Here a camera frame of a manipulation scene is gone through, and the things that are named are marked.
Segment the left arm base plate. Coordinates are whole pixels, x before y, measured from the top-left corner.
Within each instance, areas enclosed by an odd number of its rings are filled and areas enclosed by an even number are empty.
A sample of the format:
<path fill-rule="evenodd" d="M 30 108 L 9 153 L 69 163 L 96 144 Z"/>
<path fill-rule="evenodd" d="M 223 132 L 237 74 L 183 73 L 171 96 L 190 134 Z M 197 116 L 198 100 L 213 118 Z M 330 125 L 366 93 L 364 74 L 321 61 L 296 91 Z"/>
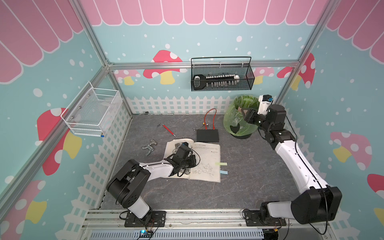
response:
<path fill-rule="evenodd" d="M 138 218 L 132 212 L 128 212 L 124 219 L 124 227 L 164 227 L 166 220 L 166 211 L 152 211 L 150 210 L 143 218 Z"/>

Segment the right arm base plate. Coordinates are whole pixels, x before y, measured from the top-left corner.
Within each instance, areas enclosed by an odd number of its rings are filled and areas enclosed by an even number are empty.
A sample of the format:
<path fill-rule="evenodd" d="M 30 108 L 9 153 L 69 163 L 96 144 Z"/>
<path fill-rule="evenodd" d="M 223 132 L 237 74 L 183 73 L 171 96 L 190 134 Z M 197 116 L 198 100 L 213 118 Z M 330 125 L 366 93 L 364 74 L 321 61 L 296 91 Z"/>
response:
<path fill-rule="evenodd" d="M 247 227 L 275 227 L 281 228 L 287 225 L 284 218 L 271 217 L 266 210 L 249 210 L 244 209 L 242 216 L 246 221 Z"/>

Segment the sketch drawing book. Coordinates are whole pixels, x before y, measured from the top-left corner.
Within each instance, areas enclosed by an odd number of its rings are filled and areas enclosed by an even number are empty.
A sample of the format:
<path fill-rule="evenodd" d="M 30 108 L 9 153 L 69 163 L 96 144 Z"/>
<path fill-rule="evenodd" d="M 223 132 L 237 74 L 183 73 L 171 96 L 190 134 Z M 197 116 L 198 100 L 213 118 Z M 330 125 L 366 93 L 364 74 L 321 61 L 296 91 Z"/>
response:
<path fill-rule="evenodd" d="M 173 140 L 167 143 L 164 157 L 175 154 L 184 142 L 188 143 L 189 147 L 194 150 L 193 155 L 196 157 L 198 166 L 192 169 L 179 170 L 180 178 L 219 183 L 221 181 L 219 166 L 221 162 L 220 145 L 194 142 L 192 139 Z"/>

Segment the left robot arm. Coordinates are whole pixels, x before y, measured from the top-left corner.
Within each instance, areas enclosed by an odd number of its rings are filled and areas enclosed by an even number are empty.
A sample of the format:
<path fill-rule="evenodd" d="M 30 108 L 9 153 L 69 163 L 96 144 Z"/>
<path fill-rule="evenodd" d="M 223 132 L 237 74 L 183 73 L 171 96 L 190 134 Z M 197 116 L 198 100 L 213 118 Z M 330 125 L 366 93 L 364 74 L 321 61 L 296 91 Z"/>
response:
<path fill-rule="evenodd" d="M 145 220 L 151 217 L 152 210 L 141 197 L 147 182 L 174 175 L 181 177 L 187 169 L 197 167 L 200 161 L 200 155 L 183 142 L 176 153 L 159 162 L 145 164 L 128 160 L 108 182 L 106 190 L 114 197 L 116 205 Z"/>

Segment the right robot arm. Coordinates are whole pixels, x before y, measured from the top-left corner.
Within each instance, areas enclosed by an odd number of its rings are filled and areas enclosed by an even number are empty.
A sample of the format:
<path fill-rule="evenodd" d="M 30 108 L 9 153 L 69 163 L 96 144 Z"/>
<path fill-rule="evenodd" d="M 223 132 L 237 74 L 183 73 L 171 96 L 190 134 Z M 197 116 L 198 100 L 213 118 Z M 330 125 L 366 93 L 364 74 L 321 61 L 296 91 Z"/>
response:
<path fill-rule="evenodd" d="M 241 113 L 247 123 L 256 125 L 264 132 L 264 139 L 282 158 L 300 193 L 290 202 L 265 203 L 263 208 L 267 216 L 293 219 L 302 225 L 333 221 L 342 193 L 339 188 L 331 187 L 315 171 L 300 150 L 296 136 L 285 129 L 285 108 L 270 105 L 262 112 L 242 109 Z"/>

